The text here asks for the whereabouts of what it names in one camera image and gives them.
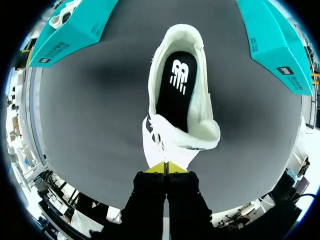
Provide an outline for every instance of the gray table surface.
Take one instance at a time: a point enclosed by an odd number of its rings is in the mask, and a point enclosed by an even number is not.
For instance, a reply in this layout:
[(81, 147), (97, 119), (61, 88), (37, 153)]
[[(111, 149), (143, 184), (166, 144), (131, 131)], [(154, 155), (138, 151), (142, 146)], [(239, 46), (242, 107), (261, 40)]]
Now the gray table surface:
[(214, 213), (252, 201), (277, 183), (296, 139), (301, 97), (250, 58), (234, 0), (120, 0), (99, 44), (43, 71), (40, 116), (47, 156), (84, 194), (122, 209), (148, 169), (142, 121), (151, 59), (169, 26), (202, 35), (217, 148), (189, 165)]

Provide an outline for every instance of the turquoise box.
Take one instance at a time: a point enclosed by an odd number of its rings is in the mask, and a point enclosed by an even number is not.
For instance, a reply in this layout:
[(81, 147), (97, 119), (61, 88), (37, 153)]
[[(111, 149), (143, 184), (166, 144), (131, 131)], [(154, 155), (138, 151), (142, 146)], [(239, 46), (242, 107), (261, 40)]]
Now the turquoise box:
[(49, 17), (31, 53), (28, 67), (48, 68), (80, 49), (100, 41), (109, 16), (118, 0), (82, 0), (69, 19), (59, 28), (49, 25), (59, 15), (66, 0)]
[(237, 5), (251, 58), (280, 79), (292, 93), (312, 96), (307, 54), (286, 18), (268, 0), (238, 0)]

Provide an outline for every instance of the shoe upper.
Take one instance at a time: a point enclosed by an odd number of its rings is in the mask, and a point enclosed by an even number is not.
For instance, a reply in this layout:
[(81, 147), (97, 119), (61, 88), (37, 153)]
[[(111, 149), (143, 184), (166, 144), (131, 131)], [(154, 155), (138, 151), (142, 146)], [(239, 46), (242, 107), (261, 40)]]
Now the shoe upper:
[[(176, 51), (191, 53), (197, 61), (197, 74), (187, 115), (188, 133), (174, 127), (157, 114), (164, 65)], [(172, 26), (156, 50), (148, 79), (149, 109), (142, 123), (143, 148), (150, 167), (172, 161), (186, 169), (201, 150), (215, 148), (220, 140), (220, 127), (213, 119), (208, 92), (207, 63), (200, 33), (193, 26)]]

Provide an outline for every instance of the white wall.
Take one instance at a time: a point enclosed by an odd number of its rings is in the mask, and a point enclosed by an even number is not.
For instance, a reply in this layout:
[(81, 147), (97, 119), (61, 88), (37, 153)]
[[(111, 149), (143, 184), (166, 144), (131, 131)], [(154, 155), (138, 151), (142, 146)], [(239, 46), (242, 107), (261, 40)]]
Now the white wall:
[[(311, 130), (308, 128), (308, 133), (304, 135), (305, 147), (309, 155), (310, 167), (305, 173), (305, 178), (310, 182), (310, 185), (305, 190), (305, 194), (316, 194), (320, 186), (320, 130)], [(311, 205), (313, 199), (309, 196), (304, 196), (300, 198), (297, 202), (297, 206), (302, 209), (302, 213), (298, 218), (300, 221), (305, 213), (307, 212), (309, 206)]]

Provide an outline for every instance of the new balance logo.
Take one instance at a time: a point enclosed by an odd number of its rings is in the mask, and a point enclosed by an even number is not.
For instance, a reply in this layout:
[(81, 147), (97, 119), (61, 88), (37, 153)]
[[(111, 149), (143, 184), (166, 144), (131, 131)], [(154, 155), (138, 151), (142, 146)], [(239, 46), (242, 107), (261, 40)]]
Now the new balance logo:
[(174, 75), (170, 77), (170, 83), (174, 87), (176, 87), (176, 89), (179, 89), (180, 93), (185, 95), (186, 86), (184, 86), (183, 84), (188, 80), (188, 65), (185, 63), (181, 63), (178, 59), (176, 59), (173, 61), (172, 73)]

